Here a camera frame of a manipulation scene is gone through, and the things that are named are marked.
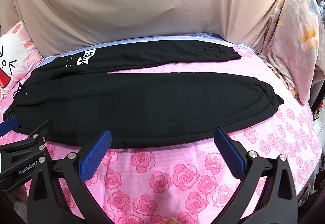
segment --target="metal screw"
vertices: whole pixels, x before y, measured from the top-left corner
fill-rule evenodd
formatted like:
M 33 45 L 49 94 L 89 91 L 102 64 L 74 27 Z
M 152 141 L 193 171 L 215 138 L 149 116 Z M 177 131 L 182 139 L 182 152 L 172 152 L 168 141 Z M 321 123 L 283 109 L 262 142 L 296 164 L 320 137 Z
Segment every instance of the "metal screw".
M 283 162 L 284 162 L 285 160 L 287 160 L 287 157 L 285 157 L 285 155 L 283 155 L 283 154 L 280 154 L 279 158 L 280 158 L 280 160 L 283 161 Z
M 248 155 L 250 157 L 252 157 L 252 158 L 255 158 L 255 157 L 257 157 L 257 152 L 255 152 L 255 151 L 249 151 Z
M 42 157 L 40 157 L 40 158 L 38 159 L 38 161 L 39 161 L 40 163 L 43 163 L 43 162 L 46 161 L 46 158 L 45 158 L 44 156 L 42 156 Z
M 72 160 L 72 159 L 76 158 L 76 156 L 77 156 L 76 153 L 69 153 L 68 159 Z

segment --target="bed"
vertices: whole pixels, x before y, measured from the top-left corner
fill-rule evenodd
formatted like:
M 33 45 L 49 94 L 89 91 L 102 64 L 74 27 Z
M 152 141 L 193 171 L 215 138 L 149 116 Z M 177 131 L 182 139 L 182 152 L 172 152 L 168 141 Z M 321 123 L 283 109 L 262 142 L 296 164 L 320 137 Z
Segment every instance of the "bed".
M 275 93 L 284 99 L 278 112 L 264 122 L 229 135 L 240 141 L 246 150 L 254 150 L 262 157 L 276 158 L 279 154 L 288 157 L 298 194 L 317 167 L 321 156 L 321 144 L 313 128 L 313 115 L 309 105 L 299 104 L 249 47 L 228 43 L 211 34 L 196 34 L 110 42 L 59 56 L 109 45 L 152 40 L 215 42 L 233 47 L 242 58 L 229 62 L 168 64 L 119 73 L 221 72 L 256 77 L 272 85 Z M 54 58 L 45 58 L 41 65 Z M 1 102 L 1 119 L 17 89 L 16 86 Z M 0 137 L 0 144 L 25 138 L 26 135 L 10 132 Z M 64 158 L 68 153 L 80 149 L 54 142 L 48 142 L 46 146 L 53 159 Z M 264 183 L 265 179 L 260 178 L 244 215 L 252 213 Z M 220 213 L 238 187 L 239 180 L 231 175 L 213 139 L 207 139 L 163 148 L 109 150 L 93 178 L 85 184 L 114 223 L 127 223 L 124 221 L 128 219 L 134 223 L 164 223 L 173 216 L 181 224 L 199 224 L 210 223 Z M 30 182 L 26 183 L 27 190 L 29 186 Z M 61 186 L 72 212 L 81 216 L 64 180 L 61 181 Z

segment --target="pillow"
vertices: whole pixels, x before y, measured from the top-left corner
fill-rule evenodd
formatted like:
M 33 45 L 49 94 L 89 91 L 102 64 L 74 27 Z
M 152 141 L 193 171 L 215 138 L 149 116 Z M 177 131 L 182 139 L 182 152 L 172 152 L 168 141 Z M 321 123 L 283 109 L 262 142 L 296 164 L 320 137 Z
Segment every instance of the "pillow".
M 43 62 L 22 22 L 0 37 L 0 101 L 29 71 Z

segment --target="white graphic print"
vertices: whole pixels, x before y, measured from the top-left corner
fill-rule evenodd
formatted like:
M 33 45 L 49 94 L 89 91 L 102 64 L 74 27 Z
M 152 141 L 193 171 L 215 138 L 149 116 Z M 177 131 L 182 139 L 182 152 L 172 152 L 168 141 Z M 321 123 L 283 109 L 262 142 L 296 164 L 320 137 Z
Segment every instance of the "white graphic print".
M 92 57 L 96 52 L 96 49 L 88 50 L 84 53 L 83 56 L 79 57 L 77 60 L 77 65 L 88 64 L 88 60 Z

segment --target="red tongue print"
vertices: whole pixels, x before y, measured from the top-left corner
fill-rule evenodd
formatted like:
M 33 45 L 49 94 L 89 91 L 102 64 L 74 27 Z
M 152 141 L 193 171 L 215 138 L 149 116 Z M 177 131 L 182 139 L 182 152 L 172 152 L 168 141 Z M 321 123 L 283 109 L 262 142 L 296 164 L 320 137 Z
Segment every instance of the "red tongue print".
M 0 69 L 0 86 L 1 88 L 5 88 L 11 80 L 11 77 L 9 77 L 2 69 Z

